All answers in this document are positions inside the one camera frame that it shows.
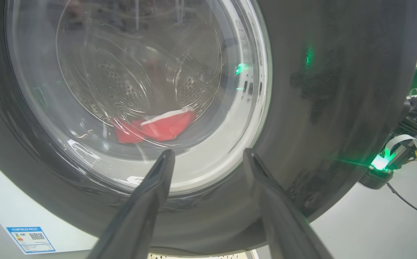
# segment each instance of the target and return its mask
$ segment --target washing machine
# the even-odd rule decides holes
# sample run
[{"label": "washing machine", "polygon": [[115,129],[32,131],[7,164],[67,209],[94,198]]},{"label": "washing machine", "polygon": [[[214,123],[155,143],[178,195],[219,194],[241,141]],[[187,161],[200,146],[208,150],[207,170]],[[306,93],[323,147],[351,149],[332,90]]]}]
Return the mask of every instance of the washing machine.
[{"label": "washing machine", "polygon": [[397,126],[416,58],[414,0],[0,0],[0,170],[100,236],[172,149],[150,252],[255,249],[243,150],[313,221]]}]

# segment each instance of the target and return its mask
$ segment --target qr code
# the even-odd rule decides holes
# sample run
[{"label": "qr code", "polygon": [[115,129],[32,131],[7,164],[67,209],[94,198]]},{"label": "qr code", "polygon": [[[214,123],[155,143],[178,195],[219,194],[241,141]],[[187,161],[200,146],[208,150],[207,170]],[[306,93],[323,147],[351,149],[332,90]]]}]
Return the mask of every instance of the qr code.
[{"label": "qr code", "polygon": [[42,233],[28,233],[29,236],[31,236],[31,238],[33,240],[41,240],[41,239],[45,239],[44,235],[42,235]]}]

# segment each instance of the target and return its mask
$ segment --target black cable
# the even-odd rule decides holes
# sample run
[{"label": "black cable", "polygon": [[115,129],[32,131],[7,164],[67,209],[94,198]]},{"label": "black cable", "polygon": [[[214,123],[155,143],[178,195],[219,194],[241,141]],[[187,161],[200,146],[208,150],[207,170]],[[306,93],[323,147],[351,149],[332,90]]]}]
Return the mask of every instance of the black cable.
[{"label": "black cable", "polygon": [[388,186],[389,189],[391,189],[391,192],[393,192],[395,195],[397,195],[399,198],[401,198],[401,200],[403,200],[410,207],[414,208],[417,211],[417,207],[413,206],[410,202],[406,201],[406,199],[404,199],[398,192],[396,192],[396,190],[394,190],[394,188],[391,186],[391,184],[389,184],[389,182],[386,185]]}]

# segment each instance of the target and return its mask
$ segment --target white floor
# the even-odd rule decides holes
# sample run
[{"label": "white floor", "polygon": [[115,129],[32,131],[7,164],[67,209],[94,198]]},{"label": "white floor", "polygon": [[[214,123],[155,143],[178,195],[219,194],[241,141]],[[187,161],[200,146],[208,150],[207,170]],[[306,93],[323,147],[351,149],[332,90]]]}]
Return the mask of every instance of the white floor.
[{"label": "white floor", "polygon": [[[391,185],[417,206],[417,162],[395,172]],[[355,185],[312,228],[335,259],[417,258],[417,211],[387,187],[370,190]],[[83,259],[88,251],[23,255],[0,225],[0,258]],[[268,248],[258,249],[260,259],[270,258]]]}]

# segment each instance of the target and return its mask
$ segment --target red cloth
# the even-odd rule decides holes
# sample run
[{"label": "red cloth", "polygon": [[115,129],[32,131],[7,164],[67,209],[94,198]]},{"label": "red cloth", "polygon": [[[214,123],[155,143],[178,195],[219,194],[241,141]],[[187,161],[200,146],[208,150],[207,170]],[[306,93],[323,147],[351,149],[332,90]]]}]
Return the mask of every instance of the red cloth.
[{"label": "red cloth", "polygon": [[144,120],[136,120],[132,123],[126,123],[124,121],[114,120],[114,130],[116,132],[117,140],[120,143],[139,143],[143,141],[145,136],[140,131],[140,124]]},{"label": "red cloth", "polygon": [[196,112],[192,107],[181,110],[173,110],[154,117],[140,124],[141,132],[157,141],[175,139],[193,121],[196,120]]}]

